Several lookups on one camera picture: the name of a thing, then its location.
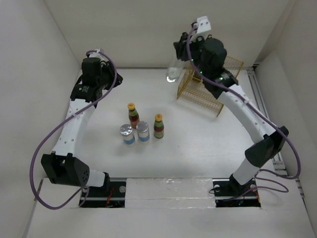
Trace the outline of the clear glass oil bottle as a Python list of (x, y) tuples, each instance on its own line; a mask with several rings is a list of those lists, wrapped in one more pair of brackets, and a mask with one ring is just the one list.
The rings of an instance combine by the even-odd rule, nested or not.
[(185, 62), (173, 57), (166, 72), (166, 79), (169, 83), (177, 82), (181, 76)]

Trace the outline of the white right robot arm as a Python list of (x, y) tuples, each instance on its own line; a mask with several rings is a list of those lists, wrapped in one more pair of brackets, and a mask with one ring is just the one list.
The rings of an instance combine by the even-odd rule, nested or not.
[(173, 46), (177, 59), (191, 64), (204, 87), (235, 115), (252, 139), (243, 162), (221, 188), (232, 196), (242, 196), (266, 162), (281, 151), (289, 131), (268, 120), (244, 95), (236, 77), (224, 67), (227, 51), (220, 40), (202, 36), (192, 40), (184, 32)]

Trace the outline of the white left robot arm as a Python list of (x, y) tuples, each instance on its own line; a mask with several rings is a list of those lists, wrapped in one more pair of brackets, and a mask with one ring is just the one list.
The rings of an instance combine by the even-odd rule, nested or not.
[(88, 57), (82, 61), (82, 75), (76, 82), (71, 95), (67, 117), (71, 117), (62, 128), (60, 137), (50, 154), (44, 154), (41, 164), (53, 184), (77, 187), (93, 187), (98, 196), (110, 192), (109, 175), (89, 168), (79, 159), (79, 150), (88, 121), (97, 107), (103, 90), (122, 82), (114, 74), (110, 62), (102, 57)]

